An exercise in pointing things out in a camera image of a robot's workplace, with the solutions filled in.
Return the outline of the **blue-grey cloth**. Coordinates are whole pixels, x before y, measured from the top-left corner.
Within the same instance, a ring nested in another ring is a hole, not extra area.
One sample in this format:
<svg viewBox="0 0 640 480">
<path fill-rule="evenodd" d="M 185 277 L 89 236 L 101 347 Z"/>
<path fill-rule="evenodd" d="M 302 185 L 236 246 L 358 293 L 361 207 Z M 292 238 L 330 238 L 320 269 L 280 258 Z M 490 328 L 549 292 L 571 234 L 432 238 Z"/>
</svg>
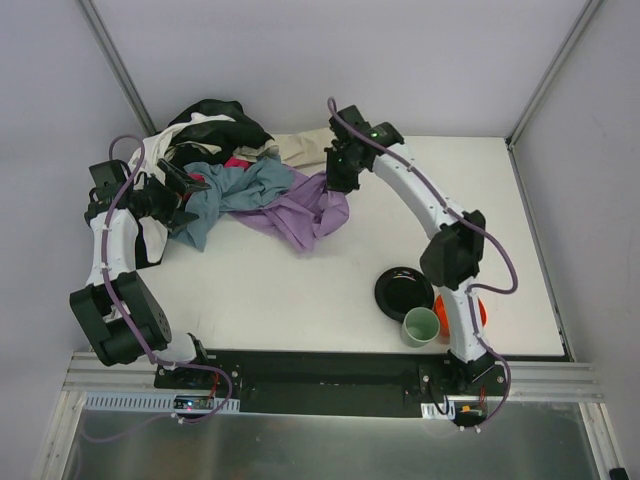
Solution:
<svg viewBox="0 0 640 480">
<path fill-rule="evenodd" d="M 197 218 L 172 233 L 171 238 L 200 252 L 205 250 L 207 235 L 221 216 L 267 206 L 294 182 L 294 174 L 276 158 L 263 158 L 246 170 L 204 162 L 188 164 L 185 170 L 201 175 L 210 188 L 190 196 L 185 212 Z"/>
</svg>

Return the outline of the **black mesh cloth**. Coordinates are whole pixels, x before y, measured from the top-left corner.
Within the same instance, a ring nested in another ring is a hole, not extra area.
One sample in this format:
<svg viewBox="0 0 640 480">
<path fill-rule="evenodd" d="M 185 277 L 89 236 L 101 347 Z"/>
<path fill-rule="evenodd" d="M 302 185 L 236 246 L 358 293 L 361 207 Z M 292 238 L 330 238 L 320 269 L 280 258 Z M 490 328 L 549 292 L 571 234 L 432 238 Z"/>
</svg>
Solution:
<svg viewBox="0 0 640 480">
<path fill-rule="evenodd" d="M 222 149 L 259 147 L 271 139 L 262 126 L 244 113 L 238 101 L 204 99 L 183 110 L 169 126 L 185 123 L 171 145 L 187 142 L 214 145 Z"/>
</svg>

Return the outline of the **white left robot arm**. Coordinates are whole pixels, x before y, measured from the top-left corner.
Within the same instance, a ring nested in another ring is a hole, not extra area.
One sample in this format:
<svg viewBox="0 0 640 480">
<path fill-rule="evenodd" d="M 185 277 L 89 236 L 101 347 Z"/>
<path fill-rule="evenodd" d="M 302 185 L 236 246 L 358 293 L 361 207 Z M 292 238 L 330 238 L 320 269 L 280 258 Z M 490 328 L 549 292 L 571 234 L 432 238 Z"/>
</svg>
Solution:
<svg viewBox="0 0 640 480">
<path fill-rule="evenodd" d="M 162 161 L 163 180 L 131 170 L 121 160 L 91 166 L 94 187 L 85 220 L 93 231 L 92 268 L 70 307 L 98 359 L 106 366 L 130 364 L 143 355 L 166 368 L 203 364 L 206 353 L 191 333 L 175 333 L 138 273 L 152 265 L 141 222 L 153 219 L 169 231 L 194 222 L 185 200 L 208 185 Z"/>
</svg>

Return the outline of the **lilac cloth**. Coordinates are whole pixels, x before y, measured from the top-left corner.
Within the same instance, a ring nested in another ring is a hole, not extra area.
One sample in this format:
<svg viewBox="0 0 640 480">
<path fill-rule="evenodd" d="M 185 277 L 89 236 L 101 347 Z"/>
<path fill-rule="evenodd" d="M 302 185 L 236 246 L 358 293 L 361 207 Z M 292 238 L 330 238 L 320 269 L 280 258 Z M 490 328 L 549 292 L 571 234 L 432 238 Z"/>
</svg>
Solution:
<svg viewBox="0 0 640 480">
<path fill-rule="evenodd" d="M 291 187 L 258 210 L 232 212 L 241 224 L 289 243 L 300 253 L 340 229 L 350 217 L 346 195 L 327 189 L 326 173 L 307 176 L 291 167 Z"/>
</svg>

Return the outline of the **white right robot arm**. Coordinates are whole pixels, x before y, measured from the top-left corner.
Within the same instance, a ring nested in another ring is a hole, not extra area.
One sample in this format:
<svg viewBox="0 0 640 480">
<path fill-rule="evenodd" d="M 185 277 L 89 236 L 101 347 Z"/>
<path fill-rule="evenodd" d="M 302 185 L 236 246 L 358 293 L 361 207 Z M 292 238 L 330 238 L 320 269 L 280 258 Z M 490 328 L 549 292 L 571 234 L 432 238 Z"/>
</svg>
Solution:
<svg viewBox="0 0 640 480">
<path fill-rule="evenodd" d="M 399 196 L 428 238 L 420 268 L 445 304 L 452 360 L 469 370 L 488 362 L 479 301 L 471 293 L 483 257 L 484 216 L 478 210 L 456 212 L 421 172 L 404 137 L 390 123 L 372 126 L 356 106 L 340 110 L 334 98 L 328 99 L 327 106 L 335 135 L 325 149 L 327 188 L 348 194 L 360 188 L 359 175 L 368 170 Z"/>
</svg>

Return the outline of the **white cloth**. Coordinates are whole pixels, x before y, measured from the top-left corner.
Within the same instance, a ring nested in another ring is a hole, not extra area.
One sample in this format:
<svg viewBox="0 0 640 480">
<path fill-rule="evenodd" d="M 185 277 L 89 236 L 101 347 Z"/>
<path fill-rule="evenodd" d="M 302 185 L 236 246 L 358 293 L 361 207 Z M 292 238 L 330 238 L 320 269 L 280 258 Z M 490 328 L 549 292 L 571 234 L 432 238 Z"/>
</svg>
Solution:
<svg viewBox="0 0 640 480">
<path fill-rule="evenodd" d="M 174 128 L 166 127 L 161 132 L 144 138 L 144 155 L 140 171 L 148 176 L 155 176 L 164 184 L 165 174 L 157 167 L 159 159 L 164 159 L 176 167 L 182 168 L 193 162 L 208 162 L 212 157 L 192 147 L 184 149 L 186 157 L 173 160 L 170 146 L 171 133 Z M 161 262 L 168 240 L 169 231 L 165 225 L 152 217 L 144 217 L 138 221 L 139 234 L 136 239 L 136 266 L 139 269 L 154 266 Z"/>
</svg>

